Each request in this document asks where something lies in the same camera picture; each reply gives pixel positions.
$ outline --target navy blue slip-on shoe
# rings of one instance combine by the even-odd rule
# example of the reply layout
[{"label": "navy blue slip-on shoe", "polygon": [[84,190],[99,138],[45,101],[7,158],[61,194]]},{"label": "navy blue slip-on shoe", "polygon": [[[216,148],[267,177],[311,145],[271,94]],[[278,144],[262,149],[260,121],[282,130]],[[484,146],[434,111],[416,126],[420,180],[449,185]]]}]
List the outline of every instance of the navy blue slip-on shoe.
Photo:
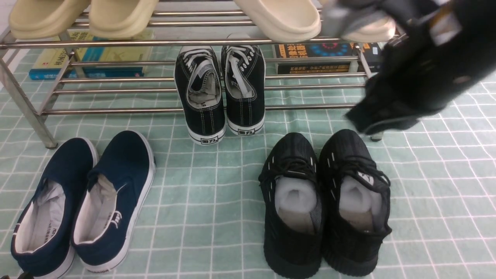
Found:
[{"label": "navy blue slip-on shoe", "polygon": [[97,161],[95,147],[82,138],[66,141],[52,156],[14,229],[10,249],[22,270],[44,279],[69,271],[72,221]]},{"label": "navy blue slip-on shoe", "polygon": [[117,134],[88,174],[71,243],[85,268],[104,273],[125,258],[139,212],[153,182],[155,162],[146,138]]}]

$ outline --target black knit sneaker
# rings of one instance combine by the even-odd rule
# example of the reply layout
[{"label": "black knit sneaker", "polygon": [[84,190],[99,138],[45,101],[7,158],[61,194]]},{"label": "black knit sneaker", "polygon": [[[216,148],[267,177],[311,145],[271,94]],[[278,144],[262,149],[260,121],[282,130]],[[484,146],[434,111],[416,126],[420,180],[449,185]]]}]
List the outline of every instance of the black knit sneaker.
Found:
[{"label": "black knit sneaker", "polygon": [[277,274],[305,279],[320,267],[323,221],[317,156],[299,133],[285,135],[258,177],[265,200],[265,260]]},{"label": "black knit sneaker", "polygon": [[343,274],[365,276],[375,269],[380,245],[391,233],[391,183],[351,130],[340,130],[326,142],[319,170],[327,208],[324,259]]},{"label": "black knit sneaker", "polygon": [[189,135],[197,144],[217,143],[226,133],[218,69],[210,47],[183,47],[176,59],[174,81]]},{"label": "black knit sneaker", "polygon": [[[248,35],[231,34],[245,39]],[[265,59],[258,46],[225,46],[221,51],[221,71],[226,85],[227,124],[233,133],[258,133],[265,119]]]}]

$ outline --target black sole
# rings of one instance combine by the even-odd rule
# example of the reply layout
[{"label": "black sole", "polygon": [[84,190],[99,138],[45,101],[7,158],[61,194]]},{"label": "black sole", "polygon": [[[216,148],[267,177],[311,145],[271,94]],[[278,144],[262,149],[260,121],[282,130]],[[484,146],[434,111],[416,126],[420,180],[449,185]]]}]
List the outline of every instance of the black sole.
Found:
[{"label": "black sole", "polygon": [[267,239],[263,244],[263,253],[265,255],[265,260],[270,268],[282,277],[289,279],[307,279],[314,276],[318,269],[320,268],[321,259],[314,263],[301,266],[288,263],[286,260],[281,258],[273,249],[270,243],[267,243]]},{"label": "black sole", "polygon": [[378,259],[378,257],[376,257],[365,263],[357,263],[334,254],[330,249],[326,249],[323,252],[323,257],[335,271],[354,277],[363,277],[372,273],[377,266]]}]

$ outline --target shoe rack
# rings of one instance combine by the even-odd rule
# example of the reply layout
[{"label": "shoe rack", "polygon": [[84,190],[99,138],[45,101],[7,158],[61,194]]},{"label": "shoe rack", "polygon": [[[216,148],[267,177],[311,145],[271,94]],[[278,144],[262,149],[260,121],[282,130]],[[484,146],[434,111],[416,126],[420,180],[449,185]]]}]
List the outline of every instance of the shoe rack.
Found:
[{"label": "shoe rack", "polygon": [[[155,11],[153,20],[148,24],[148,27],[164,28],[164,27],[226,27],[226,26],[254,26],[253,22],[248,18],[233,19],[233,20],[196,20],[196,21],[166,21],[171,17],[243,17],[245,14],[241,10],[222,10],[222,11]],[[73,24],[74,29],[88,28],[88,13],[84,12],[79,17],[81,21]],[[181,107],[170,108],[107,108],[107,109],[54,109],[54,104],[60,95],[82,95],[82,94],[146,94],[146,93],[176,93],[175,88],[105,88],[105,89],[72,89],[65,90],[66,84],[90,84],[90,83],[129,83],[129,82],[167,82],[174,81],[173,77],[126,77],[126,78],[87,78],[84,75],[82,67],[100,66],[100,67],[118,67],[118,66],[159,66],[159,65],[174,65],[175,61],[146,61],[146,62],[81,62],[74,51],[77,48],[85,47],[112,47],[112,46],[223,46],[223,45],[267,45],[275,44],[269,39],[223,39],[223,40],[112,40],[112,41],[71,41],[69,33],[66,31],[59,35],[60,41],[17,41],[11,34],[10,30],[6,30],[0,35],[0,82],[7,89],[12,97],[12,100],[19,107],[24,117],[28,120],[31,127],[34,129],[40,140],[46,148],[56,148],[57,141],[47,129],[45,120],[49,115],[83,115],[83,114],[150,114],[150,113],[178,113],[183,111]],[[340,43],[340,39],[316,37],[308,41],[308,43]],[[53,86],[42,103],[39,109],[35,109],[33,104],[26,97],[19,82],[8,68],[9,61],[4,61],[3,58],[8,50],[14,50],[14,57],[20,49],[46,49],[46,48],[64,48],[69,53],[69,59],[64,63],[62,69],[53,81]],[[309,60],[310,58],[298,59],[266,59],[267,62],[291,63]],[[268,75],[267,80],[271,79],[297,79],[297,78],[341,78],[341,77],[364,77],[371,76],[371,71],[365,60],[364,55],[360,50],[360,45],[356,45],[351,56],[346,57],[327,57],[318,58],[328,61],[349,61],[350,70],[344,73],[319,73],[319,74],[279,74]],[[364,66],[364,72],[358,71],[358,62]],[[63,77],[66,72],[75,70],[77,78]],[[311,84],[311,85],[280,85],[266,86],[266,91],[277,90],[324,90],[324,89],[349,89],[362,88],[365,83],[348,83],[348,84]],[[312,109],[347,109],[352,108],[353,103],[332,103],[332,104],[302,104],[302,105],[272,105],[266,106],[266,110],[312,110]],[[382,134],[371,137],[373,141],[382,139]]]}]

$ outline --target floor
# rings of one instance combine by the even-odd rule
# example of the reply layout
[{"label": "floor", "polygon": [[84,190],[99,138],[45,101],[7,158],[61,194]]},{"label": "floor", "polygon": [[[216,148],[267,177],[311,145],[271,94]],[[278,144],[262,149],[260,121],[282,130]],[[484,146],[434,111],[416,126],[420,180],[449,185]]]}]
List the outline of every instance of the floor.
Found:
[{"label": "floor", "polygon": [[[154,48],[152,58],[174,59],[179,48]],[[15,76],[38,107],[49,81],[27,72],[39,54],[30,51]],[[271,55],[266,48],[265,55]],[[274,74],[268,65],[267,74]],[[149,68],[148,76],[172,76]],[[268,85],[345,83],[349,79],[271,80]],[[354,102],[361,90],[276,91],[268,104]],[[170,107],[175,94],[117,97],[64,96],[57,108]],[[365,141],[391,179],[389,225],[374,279],[492,279],[496,274],[496,75],[492,74],[441,114],[406,132]],[[188,139],[182,114],[50,116],[56,139],[87,137],[101,153],[119,131],[149,139],[157,173],[141,211],[126,260],[109,274],[93,275],[75,261],[67,278],[264,279],[277,276],[262,252],[264,205],[257,183],[274,144],[288,132],[306,136],[317,153],[336,131],[351,128],[344,110],[267,112],[263,132],[231,133],[218,145]],[[4,89],[0,91],[0,273],[20,273],[10,255],[11,232],[53,151],[45,149]],[[323,263],[315,278],[340,278]]]}]

